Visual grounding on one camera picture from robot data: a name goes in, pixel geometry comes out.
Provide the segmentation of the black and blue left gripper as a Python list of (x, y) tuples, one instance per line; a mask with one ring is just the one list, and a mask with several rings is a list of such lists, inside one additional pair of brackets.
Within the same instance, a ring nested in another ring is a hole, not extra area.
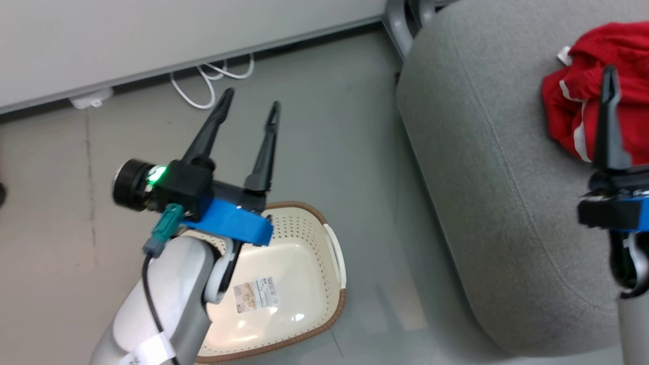
[[(234, 88), (223, 92), (183, 155), (183, 162), (195, 164), (199, 160), (209, 160), (218, 129), (228, 116), (234, 94)], [(275, 101), (264, 126), (264, 138), (255, 166), (245, 180), (245, 189), (214, 181), (214, 200), (201, 220), (185, 220), (183, 225), (211, 236), (227, 237), (255, 246), (269, 245), (273, 224), (263, 216), (263, 212), (266, 210), (265, 193), (270, 191), (273, 181), (280, 115), (281, 104)]]

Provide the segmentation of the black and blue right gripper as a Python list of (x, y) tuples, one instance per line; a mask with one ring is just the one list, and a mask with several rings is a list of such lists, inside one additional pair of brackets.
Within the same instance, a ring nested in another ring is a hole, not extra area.
[(578, 203), (578, 222), (587, 227), (637, 233), (648, 231), (648, 168), (631, 168), (618, 120), (622, 92), (614, 65), (603, 69), (589, 192)]

